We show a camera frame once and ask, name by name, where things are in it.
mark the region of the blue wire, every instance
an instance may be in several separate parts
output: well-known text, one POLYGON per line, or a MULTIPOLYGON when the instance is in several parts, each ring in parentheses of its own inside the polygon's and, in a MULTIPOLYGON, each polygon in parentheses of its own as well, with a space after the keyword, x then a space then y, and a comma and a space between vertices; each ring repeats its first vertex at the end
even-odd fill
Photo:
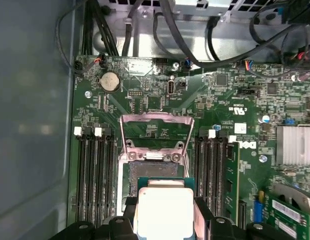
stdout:
POLYGON ((249 61, 249 65, 248 65, 248 66, 249 66, 249 70, 251 70, 251 69, 252 69, 253 62, 254 62, 254 61, 249 61))

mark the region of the green circuit board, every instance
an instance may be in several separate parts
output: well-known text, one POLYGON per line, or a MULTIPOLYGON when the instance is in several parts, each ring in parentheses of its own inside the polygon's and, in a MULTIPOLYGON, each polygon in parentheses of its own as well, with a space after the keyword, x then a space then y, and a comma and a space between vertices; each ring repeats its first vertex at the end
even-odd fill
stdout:
MULTIPOLYGON (((94 59, 94 56, 77 57, 83 66, 94 59)), ((95 64, 87 73, 75 76, 72 128, 99 127, 104 132, 111 132, 113 139, 108 145, 111 146, 108 155, 113 162, 107 165, 111 172, 107 179, 112 184, 102 193, 84 186, 84 191, 92 191, 94 196, 108 191, 108 216, 117 214, 117 159, 123 150, 120 117, 127 114, 164 112, 173 116, 192 117, 194 127, 187 148, 190 177, 194 176, 193 159, 198 135, 220 126, 221 134, 235 136, 236 142, 232 144, 239 148, 239 161, 231 165, 232 168, 238 168, 236 174, 239 182, 235 188, 239 186, 239 193, 238 199, 232 201, 246 202, 247 223, 253 221, 253 205, 259 190, 265 190, 274 182, 298 185, 310 192, 310 166, 276 164, 276 126, 283 125, 288 118, 294 120, 294 125, 310 125, 310 77, 304 82, 293 81, 298 73, 291 72, 286 77, 266 79, 252 75, 238 63, 209 71, 184 69, 183 62, 178 62, 179 67, 174 68, 175 62, 159 58, 108 56, 101 66, 95 64), (114 93, 106 93, 99 84, 106 72, 114 72, 120 79, 119 89, 114 93), (173 93, 168 93, 169 80, 173 80, 173 93), (269 116, 269 123, 262 121, 263 116, 269 116), (262 155, 267 157, 267 161, 260 161, 262 155)), ((281 73, 283 66, 254 63, 253 70, 274 75, 281 73)), ((160 149, 173 148, 177 141, 185 141, 190 128, 152 120, 148 123, 125 124, 124 131, 126 138, 133 140, 134 145, 160 149)), ((76 213, 77 189, 83 186, 83 183, 79 185, 80 144, 78 138, 72 136, 68 224, 85 219, 87 214, 98 214, 94 211, 88 213, 87 209, 81 213, 82 217, 76 213)), ((94 146, 86 144, 83 148, 93 149, 94 146)), ((96 164, 84 167, 98 168, 96 164)), ((92 178, 94 185, 98 176, 92 178)))

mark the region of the small black chip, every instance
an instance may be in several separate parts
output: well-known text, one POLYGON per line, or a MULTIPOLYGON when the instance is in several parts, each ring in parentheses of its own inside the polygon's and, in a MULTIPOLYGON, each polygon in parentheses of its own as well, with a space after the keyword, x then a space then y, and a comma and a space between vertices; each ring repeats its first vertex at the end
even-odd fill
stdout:
POLYGON ((227 181, 226 181, 226 190, 227 190, 227 192, 230 193, 232 191, 232 187, 233 187, 233 183, 230 180, 227 179, 227 181))
POLYGON ((227 86, 227 75, 218 74, 216 76, 216 85, 217 86, 227 86))
POLYGON ((91 127, 85 127, 85 129, 84 129, 84 135, 86 135, 86 136, 91 136, 91 135, 93 135, 93 129, 91 128, 91 127))
POLYGON ((227 146, 227 152, 226 152, 226 155, 227 155, 227 158, 228 159, 232 159, 233 160, 233 146, 231 145, 228 145, 227 146))
POLYGON ((277 84, 276 83, 268 83, 267 84, 267 94, 276 95, 277 94, 277 84))

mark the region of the white label sticker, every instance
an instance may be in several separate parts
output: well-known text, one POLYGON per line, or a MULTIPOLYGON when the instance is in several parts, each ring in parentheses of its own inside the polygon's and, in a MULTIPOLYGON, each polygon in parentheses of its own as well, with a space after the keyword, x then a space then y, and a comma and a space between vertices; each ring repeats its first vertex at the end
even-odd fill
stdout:
POLYGON ((281 212, 282 214, 285 214, 286 216, 295 220, 296 222, 298 223, 301 222, 301 215, 298 212, 291 210, 287 206, 284 206, 283 204, 279 203, 278 201, 273 200, 272 207, 277 211, 281 212))
POLYGON ((281 221, 278 221, 278 227, 282 229, 285 233, 291 235, 293 238, 297 239, 297 233, 291 229, 289 226, 286 226, 281 221))
POLYGON ((235 134, 246 134, 246 123, 235 123, 234 124, 234 133, 235 134))

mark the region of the dimm slot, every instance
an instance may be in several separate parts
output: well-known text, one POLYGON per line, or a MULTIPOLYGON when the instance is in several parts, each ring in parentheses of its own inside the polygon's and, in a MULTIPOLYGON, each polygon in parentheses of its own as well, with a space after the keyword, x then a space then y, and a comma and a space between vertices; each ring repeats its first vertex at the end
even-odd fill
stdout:
POLYGON ((226 138, 195 140, 195 196, 203 197, 215 216, 225 212, 226 138))
POLYGON ((113 194, 113 171, 114 171, 114 141, 108 139, 107 141, 107 156, 106 156, 106 172, 105 172, 105 215, 108 218, 112 214, 112 194, 113 194))
POLYGON ((85 144, 85 221, 92 221, 93 194, 94 194, 94 170, 95 170, 95 141, 88 136, 85 144))
POLYGON ((95 226, 98 228, 103 223, 104 207, 104 154, 105 154, 105 136, 102 135, 96 141, 96 201, 95 201, 95 226))
POLYGON ((76 191, 76 221, 83 219, 83 190, 84 190, 84 168, 85 168, 85 144, 84 139, 78 140, 78 168, 77 168, 77 191, 76 191))

